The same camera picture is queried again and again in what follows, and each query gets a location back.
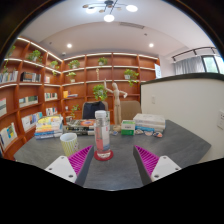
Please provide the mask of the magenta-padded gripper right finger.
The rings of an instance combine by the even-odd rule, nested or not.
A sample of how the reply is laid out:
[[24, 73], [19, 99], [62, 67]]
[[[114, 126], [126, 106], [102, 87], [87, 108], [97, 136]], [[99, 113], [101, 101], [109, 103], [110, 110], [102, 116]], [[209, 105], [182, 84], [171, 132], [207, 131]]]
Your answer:
[[144, 185], [180, 170], [180, 167], [168, 156], [159, 157], [137, 145], [133, 147], [133, 156]]

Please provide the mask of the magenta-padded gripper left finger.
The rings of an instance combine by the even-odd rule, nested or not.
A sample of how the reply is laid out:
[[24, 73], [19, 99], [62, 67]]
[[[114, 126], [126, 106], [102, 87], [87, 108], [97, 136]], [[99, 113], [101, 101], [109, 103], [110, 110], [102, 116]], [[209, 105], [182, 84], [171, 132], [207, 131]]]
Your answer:
[[59, 156], [46, 171], [83, 186], [94, 155], [94, 146], [87, 146], [69, 157]]

